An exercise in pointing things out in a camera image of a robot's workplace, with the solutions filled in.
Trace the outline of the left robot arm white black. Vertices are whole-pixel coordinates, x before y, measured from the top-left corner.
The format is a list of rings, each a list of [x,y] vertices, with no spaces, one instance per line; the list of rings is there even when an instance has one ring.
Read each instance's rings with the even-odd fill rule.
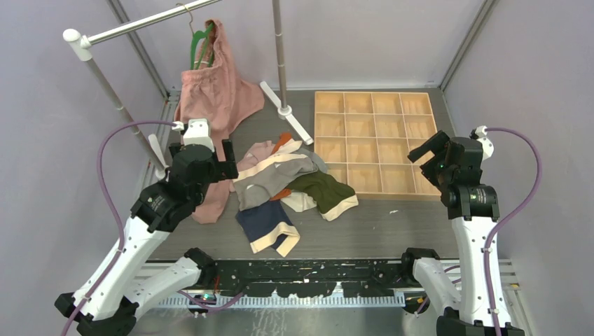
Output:
[[[233,143],[222,141],[225,159],[202,144],[171,145],[173,163],[166,177],[143,189],[123,232],[95,273],[73,293],[63,293],[55,307],[77,322],[80,335],[128,335],[137,320],[171,294],[189,286],[209,288],[216,277],[214,260],[190,248],[172,266],[136,282],[148,258],[205,200],[210,184],[238,176]]]

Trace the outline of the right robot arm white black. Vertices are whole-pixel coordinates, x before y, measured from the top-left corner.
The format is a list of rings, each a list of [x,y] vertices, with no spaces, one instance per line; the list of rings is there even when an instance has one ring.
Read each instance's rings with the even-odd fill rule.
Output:
[[[401,280],[423,287],[437,314],[437,335],[525,333],[513,326],[504,300],[494,231],[500,218],[498,196],[481,183],[481,164],[494,152],[487,133],[486,126],[467,138],[438,131],[407,156],[416,162],[432,153],[420,171],[441,194],[460,257],[461,287],[456,288],[435,250],[407,248],[402,255]]]

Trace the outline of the navy underwear cream waistband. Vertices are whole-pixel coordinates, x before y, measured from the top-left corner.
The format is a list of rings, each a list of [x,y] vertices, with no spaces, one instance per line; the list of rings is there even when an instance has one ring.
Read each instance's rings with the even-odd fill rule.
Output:
[[[260,206],[238,211],[235,218],[253,253],[271,248],[284,258],[301,239],[280,201],[268,201]]]

